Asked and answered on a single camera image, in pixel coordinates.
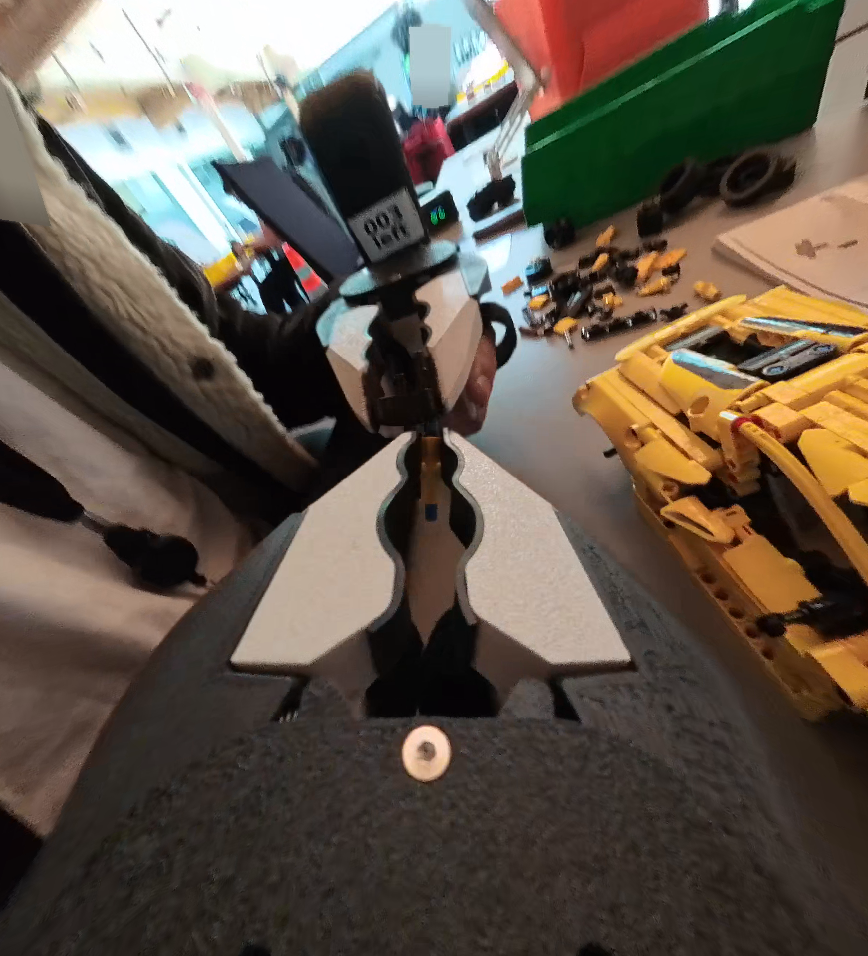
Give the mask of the person's left hand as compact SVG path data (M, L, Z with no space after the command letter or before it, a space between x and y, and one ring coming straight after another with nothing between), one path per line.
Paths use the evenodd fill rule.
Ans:
M444 420L444 427L464 437L481 431L498 372L494 334L481 336L463 392Z

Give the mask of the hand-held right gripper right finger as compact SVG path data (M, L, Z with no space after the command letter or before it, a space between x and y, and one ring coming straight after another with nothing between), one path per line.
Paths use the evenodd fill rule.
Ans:
M457 596L475 626L473 668L499 697L524 680L547 684L629 669L633 659L546 499L455 432L452 490L474 514Z

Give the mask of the pile of loose brick pieces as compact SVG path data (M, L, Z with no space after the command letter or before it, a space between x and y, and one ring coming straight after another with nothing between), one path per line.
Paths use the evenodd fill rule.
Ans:
M614 222L549 249L544 235L526 256L507 259L499 295L523 338L570 348L630 330L652 331L709 304L719 293L693 270L688 246L660 233L640 238Z

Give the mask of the green low storage bin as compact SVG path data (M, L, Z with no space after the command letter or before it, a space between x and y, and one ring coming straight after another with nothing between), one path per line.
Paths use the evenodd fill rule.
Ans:
M762 1L720 14L524 133L529 226L576 227L655 194L681 161L714 161L815 124L845 3Z

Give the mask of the orange traffic cone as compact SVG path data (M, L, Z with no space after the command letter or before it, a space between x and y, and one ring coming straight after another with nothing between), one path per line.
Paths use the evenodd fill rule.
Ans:
M282 250L308 299L319 297L325 289L325 283L318 273L289 243L284 242Z

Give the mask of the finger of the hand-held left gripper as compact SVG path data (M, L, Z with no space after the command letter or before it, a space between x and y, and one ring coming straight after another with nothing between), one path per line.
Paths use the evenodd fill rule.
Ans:
M317 322L318 336L346 402L359 423L375 434L383 428L377 403L385 397L385 382L370 328L380 315L377 304L333 302Z
M426 346L437 373L443 411L449 413L464 392L483 335L479 305L461 276L433 278L420 288L420 302L428 306Z

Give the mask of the black flat panel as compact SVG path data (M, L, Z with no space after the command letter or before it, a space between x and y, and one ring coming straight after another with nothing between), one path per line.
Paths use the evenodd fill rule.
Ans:
M326 282L346 278L363 260L346 228L272 158L212 161L225 189L251 209Z

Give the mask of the open instruction booklet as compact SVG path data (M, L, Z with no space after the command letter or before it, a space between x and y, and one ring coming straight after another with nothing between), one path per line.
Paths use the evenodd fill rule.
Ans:
M868 313L868 174L721 233L714 251Z

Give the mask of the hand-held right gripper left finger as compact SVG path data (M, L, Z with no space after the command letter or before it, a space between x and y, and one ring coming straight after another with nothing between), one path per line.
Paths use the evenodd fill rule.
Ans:
M369 633L396 611L404 565L383 527L416 434L392 440L304 513L229 662L327 682L362 699L377 678Z

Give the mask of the yellow brick toy car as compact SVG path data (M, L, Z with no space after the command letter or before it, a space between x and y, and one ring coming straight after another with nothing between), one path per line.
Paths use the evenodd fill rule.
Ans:
M574 409L799 713L868 717L868 314L780 286L576 337L631 329Z

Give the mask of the person's left forearm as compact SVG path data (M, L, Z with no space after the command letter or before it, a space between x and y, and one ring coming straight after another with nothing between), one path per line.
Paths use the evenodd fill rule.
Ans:
M318 321L339 298L339 280L289 314L251 312L227 293L216 296L213 334L234 355L266 404L289 431L332 419L346 453L370 456L384 440L351 410L332 371Z

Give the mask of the person's torso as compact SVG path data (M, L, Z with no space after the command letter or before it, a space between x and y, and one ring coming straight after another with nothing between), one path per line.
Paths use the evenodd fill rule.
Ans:
M0 505L0 806L49 832L130 682L319 466L213 334L203 269L0 71L45 225L0 221L0 438L106 520L175 534L205 587L140 587L95 534Z

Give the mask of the small yellow black brick assembly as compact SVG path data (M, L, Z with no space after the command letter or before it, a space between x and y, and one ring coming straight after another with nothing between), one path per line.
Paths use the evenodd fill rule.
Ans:
M419 449L419 501L425 522L433 523L439 515L442 440L439 436L423 436Z

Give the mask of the red tote bag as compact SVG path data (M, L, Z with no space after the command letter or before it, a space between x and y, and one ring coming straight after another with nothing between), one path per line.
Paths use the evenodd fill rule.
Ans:
M703 23L706 1L499 1L494 11L546 76L536 121Z

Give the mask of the grey desk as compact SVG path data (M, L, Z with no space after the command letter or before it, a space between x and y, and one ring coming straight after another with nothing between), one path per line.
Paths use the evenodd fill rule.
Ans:
M779 150L797 159L793 187L770 207L782 208L868 172L868 102L823 114L807 134ZM684 246L682 282L711 281L722 293L757 294L761 277L713 252L717 236L769 210L730 210L722 203L697 206L667 233ZM599 223L562 253L548 251L540 228L519 230L501 269L491 272L488 301L510 308L522 293L504 299L499 287L527 262L548 254L557 266L587 251ZM645 587L688 635L728 674L727 685L756 727L766 759L785 783L793 826L813 859L868 919L868 723L858 712L824 723L804 721L764 664L726 625L713 601L694 584L672 549L644 521L630 479L617 458L606 459L599 428L571 406L576 386L613 367L614 354L633 334L584 344L527 341L499 372L486 423L472 442L523 484L544 496Z

